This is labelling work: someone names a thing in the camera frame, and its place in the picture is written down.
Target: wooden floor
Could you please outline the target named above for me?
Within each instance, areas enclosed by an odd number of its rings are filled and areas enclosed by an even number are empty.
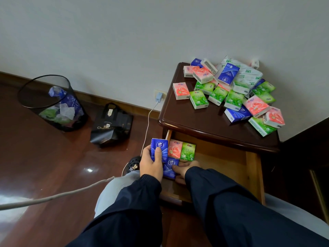
[[[141,152],[147,118],[135,116],[129,140],[100,149],[89,142],[100,106],[82,102],[90,116],[75,132],[63,133],[16,99],[17,88],[0,82],[0,203],[19,202],[71,191],[101,179],[121,176],[126,163]],[[146,142],[161,137],[150,119]],[[106,184],[48,203],[0,211],[0,247],[64,246],[93,219]],[[210,246],[200,220],[162,207],[163,246]]]

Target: dark blue sleeve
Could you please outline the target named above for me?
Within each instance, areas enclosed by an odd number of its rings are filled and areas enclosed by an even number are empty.
[[[185,181],[213,246],[329,246],[329,240],[263,206],[213,169],[191,167]]]
[[[97,216],[67,247],[160,246],[160,182],[147,174],[123,188],[113,205]]]

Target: black mesh trash can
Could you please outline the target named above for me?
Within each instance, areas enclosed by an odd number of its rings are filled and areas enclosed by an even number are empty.
[[[79,129],[88,119],[69,80],[61,75],[34,78],[19,90],[17,97],[23,107],[64,132]]]

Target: light gray pants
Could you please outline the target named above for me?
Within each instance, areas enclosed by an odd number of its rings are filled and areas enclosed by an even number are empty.
[[[115,178],[102,191],[95,208],[95,217],[112,205],[121,189],[139,179],[139,171],[135,170],[123,177]],[[329,226],[311,213],[286,201],[265,193],[266,206],[309,230],[329,239]]]

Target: wall socket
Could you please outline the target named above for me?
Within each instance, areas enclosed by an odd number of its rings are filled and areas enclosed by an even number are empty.
[[[160,91],[160,90],[154,90],[154,99],[156,99],[158,93],[163,93],[161,101],[165,100],[165,98],[167,97],[167,92]]]

